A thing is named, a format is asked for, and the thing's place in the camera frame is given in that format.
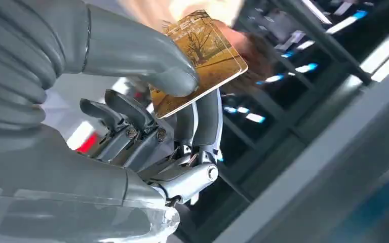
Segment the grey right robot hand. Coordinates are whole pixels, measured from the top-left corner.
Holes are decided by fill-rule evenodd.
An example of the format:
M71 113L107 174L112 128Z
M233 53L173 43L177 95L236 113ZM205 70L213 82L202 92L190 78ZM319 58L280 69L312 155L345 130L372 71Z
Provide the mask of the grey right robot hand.
M44 123L47 90L65 73L138 76L186 98L200 75L167 36L84 1L0 1L0 242L161 242L184 203L218 176L219 90L178 115L178 160L143 170L160 129L135 100L82 100L110 141L98 157Z

